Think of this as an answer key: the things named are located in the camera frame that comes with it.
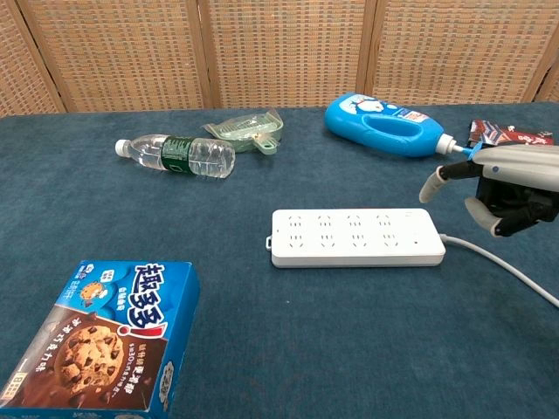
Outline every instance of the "blue lotion bottle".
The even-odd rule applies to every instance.
[[[424,157],[468,148],[444,133],[427,115],[363,94],[346,93],[326,110],[327,128],[334,134],[394,155]]]

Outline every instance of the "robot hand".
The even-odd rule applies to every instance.
[[[513,145],[473,151],[468,161],[439,166],[419,201],[428,203],[451,179],[479,177],[466,199],[472,218],[493,236],[512,236],[559,213],[559,147]]]

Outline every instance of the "blue tablecloth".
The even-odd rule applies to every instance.
[[[472,119],[545,128],[559,105],[417,106],[465,144]],[[189,260],[202,292],[172,417],[559,416],[559,311],[488,260],[449,247],[429,268],[278,270],[277,209],[419,207],[436,166],[342,140],[323,109],[280,109],[271,157],[211,180],[114,153],[141,134],[205,136],[246,111],[76,113],[0,120],[0,381],[75,265]],[[559,223],[494,239],[468,216],[476,181],[427,208],[440,232],[494,251],[559,295]]]

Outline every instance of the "white cable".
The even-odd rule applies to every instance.
[[[547,292],[543,288],[541,288],[536,282],[534,282],[532,279],[528,278],[526,275],[524,275],[522,272],[520,272],[518,269],[516,269],[511,264],[508,264],[507,262],[505,262],[503,259],[495,256],[493,253],[491,253],[489,251],[486,251],[485,249],[480,248],[479,246],[476,246],[475,244],[467,242],[466,240],[462,240],[461,238],[447,236],[446,234],[439,234],[439,236],[440,236],[440,239],[443,241],[443,243],[458,244],[458,245],[464,246],[464,247],[466,247],[466,248],[468,248],[472,251],[477,251],[480,255],[485,256],[489,260],[491,260],[491,261],[495,262],[496,264],[498,264],[499,266],[505,268],[507,271],[509,271],[510,273],[515,275],[524,284],[526,284],[527,286],[532,288],[534,291],[536,291],[538,294],[540,294],[542,297],[544,297],[548,302],[553,304],[555,307],[559,308],[559,299],[556,299],[549,292]]]

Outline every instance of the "power strip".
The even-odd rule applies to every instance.
[[[278,209],[272,232],[279,268],[433,266],[445,255],[424,209]]]

